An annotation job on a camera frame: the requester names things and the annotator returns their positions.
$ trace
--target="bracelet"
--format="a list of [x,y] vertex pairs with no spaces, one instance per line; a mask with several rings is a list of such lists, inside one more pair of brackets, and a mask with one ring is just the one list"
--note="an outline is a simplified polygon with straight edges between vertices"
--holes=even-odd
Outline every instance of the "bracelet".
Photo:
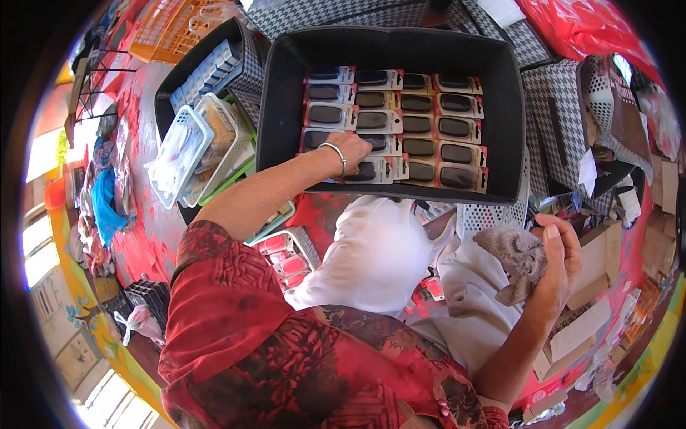
[[343,163],[343,173],[341,173],[341,177],[340,177],[341,179],[343,179],[343,177],[345,177],[345,171],[348,169],[348,165],[347,165],[348,162],[345,160],[345,156],[343,156],[343,152],[341,152],[341,149],[339,149],[338,146],[336,146],[333,143],[329,143],[328,141],[325,141],[324,143],[317,146],[317,149],[321,148],[322,146],[329,146],[330,148],[332,148],[336,152],[338,152],[338,156],[341,157],[341,162]]

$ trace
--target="black plastic crate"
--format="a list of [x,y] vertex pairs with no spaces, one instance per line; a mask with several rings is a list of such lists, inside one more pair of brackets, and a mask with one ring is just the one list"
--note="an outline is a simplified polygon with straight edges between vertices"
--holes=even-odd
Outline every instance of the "black plastic crate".
[[114,298],[112,298],[109,301],[105,301],[104,303],[102,303],[102,305],[103,307],[105,307],[107,313],[109,313],[110,316],[112,316],[112,319],[115,320],[115,325],[117,326],[119,333],[123,337],[126,333],[126,326],[116,321],[115,312],[119,312],[125,319],[128,319],[128,317],[131,315],[131,311],[133,311],[133,306],[126,297],[126,294],[123,290],[120,290]]
[[167,329],[167,311],[171,294],[167,284],[162,281],[138,280],[126,288],[126,296],[131,304],[145,305],[150,315],[157,321],[164,333]]
[[430,201],[512,205],[524,154],[524,108],[519,67],[511,45],[432,28],[326,26],[279,36],[269,52],[257,136],[257,170],[295,157],[303,127],[303,77],[311,65],[404,69],[410,73],[457,71],[481,79],[482,145],[488,147],[486,194],[456,189],[318,183],[310,192],[374,194]]

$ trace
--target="woman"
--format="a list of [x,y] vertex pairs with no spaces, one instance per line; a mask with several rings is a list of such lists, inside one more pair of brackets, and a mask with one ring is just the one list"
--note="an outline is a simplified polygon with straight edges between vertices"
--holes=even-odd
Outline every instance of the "woman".
[[572,227],[536,217],[548,269],[521,316],[493,299],[502,268],[463,244],[438,264],[456,317],[413,329],[380,313],[402,308],[431,244],[407,202],[366,196],[339,219],[322,267],[289,293],[296,311],[242,242],[288,198],[354,174],[371,150],[355,135],[332,133],[327,143],[229,187],[189,225],[159,365],[165,410],[181,428],[508,427],[580,270]]

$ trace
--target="red plastic bag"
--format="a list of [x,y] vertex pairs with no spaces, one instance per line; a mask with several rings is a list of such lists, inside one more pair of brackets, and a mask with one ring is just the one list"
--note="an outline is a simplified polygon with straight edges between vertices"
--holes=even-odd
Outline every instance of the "red plastic bag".
[[522,12],[558,54],[621,54],[664,88],[653,61],[622,14],[607,0],[517,0]]

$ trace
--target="hand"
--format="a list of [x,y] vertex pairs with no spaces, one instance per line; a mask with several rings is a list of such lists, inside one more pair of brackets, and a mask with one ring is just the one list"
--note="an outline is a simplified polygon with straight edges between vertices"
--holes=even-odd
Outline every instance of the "hand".
[[543,237],[548,267],[526,306],[533,305],[537,312],[543,312],[555,321],[581,272],[581,245],[567,221],[541,213],[536,215],[536,221],[543,228],[531,232]]
[[[360,139],[355,134],[344,134],[342,132],[332,132],[327,137],[329,143],[333,143],[341,149],[343,157],[346,160],[346,171],[345,176],[350,176],[356,174],[359,170],[357,169],[357,164],[359,164],[362,159],[369,155],[372,151],[372,145]],[[340,156],[333,148],[322,147],[317,149],[317,152],[323,151],[327,153],[327,158],[332,159],[332,171],[335,171],[331,176],[338,177],[341,174],[342,164]]]

